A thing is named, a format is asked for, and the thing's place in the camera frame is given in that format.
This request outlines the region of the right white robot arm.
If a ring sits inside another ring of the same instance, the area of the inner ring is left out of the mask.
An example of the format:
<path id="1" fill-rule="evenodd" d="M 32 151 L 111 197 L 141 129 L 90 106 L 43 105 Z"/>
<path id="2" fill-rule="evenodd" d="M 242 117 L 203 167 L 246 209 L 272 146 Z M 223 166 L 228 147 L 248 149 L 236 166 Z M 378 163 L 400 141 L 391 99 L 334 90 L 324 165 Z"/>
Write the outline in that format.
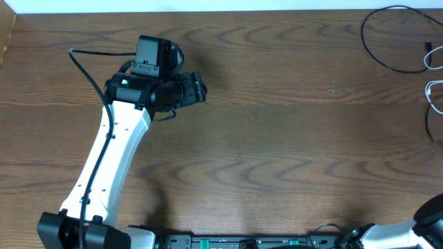
<path id="1" fill-rule="evenodd" d="M 393 225 L 370 223 L 361 226 L 342 237 L 338 241 L 338 247 L 442 249 L 442 195 L 425 202 L 412 220 Z"/>

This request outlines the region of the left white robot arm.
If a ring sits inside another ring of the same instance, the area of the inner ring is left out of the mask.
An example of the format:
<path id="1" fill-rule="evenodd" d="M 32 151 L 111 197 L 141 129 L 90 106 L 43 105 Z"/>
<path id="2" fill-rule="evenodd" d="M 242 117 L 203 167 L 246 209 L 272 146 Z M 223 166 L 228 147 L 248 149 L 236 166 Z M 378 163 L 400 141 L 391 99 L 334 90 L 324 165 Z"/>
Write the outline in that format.
<path id="1" fill-rule="evenodd" d="M 57 214 L 45 212 L 37 233 L 45 248 L 156 248 L 154 232 L 115 227 L 120 195 L 134 154 L 156 113 L 204 102 L 200 74 L 182 72 L 185 57 L 173 41 L 141 35 L 137 50 L 105 82 L 92 82 L 103 103 L 98 134 L 75 187 Z"/>

